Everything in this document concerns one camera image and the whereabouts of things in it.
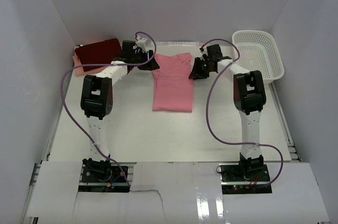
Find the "pink t-shirt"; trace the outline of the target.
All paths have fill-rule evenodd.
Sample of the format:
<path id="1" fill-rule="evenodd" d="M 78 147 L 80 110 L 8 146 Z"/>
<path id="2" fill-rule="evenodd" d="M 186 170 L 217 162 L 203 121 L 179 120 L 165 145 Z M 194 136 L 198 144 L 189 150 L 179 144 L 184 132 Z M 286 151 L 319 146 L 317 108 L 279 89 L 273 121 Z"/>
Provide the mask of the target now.
<path id="1" fill-rule="evenodd" d="M 154 77 L 153 111 L 187 112 L 193 110 L 193 81 L 189 78 L 192 55 L 155 54 L 160 68 Z"/>

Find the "white perforated plastic basket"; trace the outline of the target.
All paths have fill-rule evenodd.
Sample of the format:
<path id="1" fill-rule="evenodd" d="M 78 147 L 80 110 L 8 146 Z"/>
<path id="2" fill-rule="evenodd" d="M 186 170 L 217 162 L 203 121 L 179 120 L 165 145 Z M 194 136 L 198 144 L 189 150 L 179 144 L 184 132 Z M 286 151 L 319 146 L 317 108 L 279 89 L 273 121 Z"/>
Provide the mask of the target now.
<path id="1" fill-rule="evenodd" d="M 284 66 L 274 37 L 258 30 L 241 30 L 232 35 L 232 43 L 240 53 L 237 64 L 254 71 L 259 70 L 268 85 L 284 75 Z"/>

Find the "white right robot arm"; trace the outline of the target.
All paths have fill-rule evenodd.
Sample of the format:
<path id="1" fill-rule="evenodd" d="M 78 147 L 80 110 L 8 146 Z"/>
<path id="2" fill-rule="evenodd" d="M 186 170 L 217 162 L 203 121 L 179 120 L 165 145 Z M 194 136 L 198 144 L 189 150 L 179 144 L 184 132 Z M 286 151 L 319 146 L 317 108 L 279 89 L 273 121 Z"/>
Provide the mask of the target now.
<path id="1" fill-rule="evenodd" d="M 206 79 L 211 72 L 223 72 L 233 82 L 233 102 L 239 111 L 242 128 L 240 160 L 237 174 L 251 181 L 264 167 L 260 144 L 260 115 L 266 103 L 265 87 L 260 71 L 250 71 L 230 57 L 224 57 L 218 44 L 208 46 L 200 58 L 194 59 L 189 78 Z"/>

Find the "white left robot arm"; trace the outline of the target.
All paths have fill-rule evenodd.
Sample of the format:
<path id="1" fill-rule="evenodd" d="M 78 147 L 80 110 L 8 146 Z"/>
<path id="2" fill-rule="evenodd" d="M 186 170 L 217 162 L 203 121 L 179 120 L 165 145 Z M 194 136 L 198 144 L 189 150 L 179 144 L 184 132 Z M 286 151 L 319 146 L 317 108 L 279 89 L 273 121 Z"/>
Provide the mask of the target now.
<path id="1" fill-rule="evenodd" d="M 107 143 L 106 117 L 113 108 L 113 85 L 126 76 L 137 64 L 139 70 L 153 71 L 160 68 L 154 50 L 148 47 L 150 39 L 123 41 L 120 54 L 102 72 L 84 77 L 80 107 L 89 126 L 91 145 L 89 158 L 106 161 L 110 156 Z"/>

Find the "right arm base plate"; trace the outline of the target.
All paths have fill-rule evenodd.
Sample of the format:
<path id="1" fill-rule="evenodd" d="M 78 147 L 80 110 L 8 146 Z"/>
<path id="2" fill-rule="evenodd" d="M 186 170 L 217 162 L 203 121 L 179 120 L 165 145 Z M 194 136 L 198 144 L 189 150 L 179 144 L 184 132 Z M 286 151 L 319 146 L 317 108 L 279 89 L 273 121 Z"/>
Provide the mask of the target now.
<path id="1" fill-rule="evenodd" d="M 244 195 L 244 194 L 271 194 L 270 175 L 267 165 L 260 171 L 253 171 L 243 175 L 239 171 L 239 165 L 219 165 L 216 172 L 221 177 L 223 195 Z"/>

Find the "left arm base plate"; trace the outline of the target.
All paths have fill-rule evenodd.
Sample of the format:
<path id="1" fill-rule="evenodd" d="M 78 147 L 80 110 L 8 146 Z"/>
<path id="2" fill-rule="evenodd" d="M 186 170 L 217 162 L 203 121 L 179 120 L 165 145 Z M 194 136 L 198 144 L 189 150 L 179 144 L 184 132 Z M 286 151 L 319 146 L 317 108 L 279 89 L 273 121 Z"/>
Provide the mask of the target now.
<path id="1" fill-rule="evenodd" d="M 95 172 L 83 166 L 78 191 L 92 193 L 128 193 L 130 188 L 118 166 L 112 166 L 107 174 Z"/>

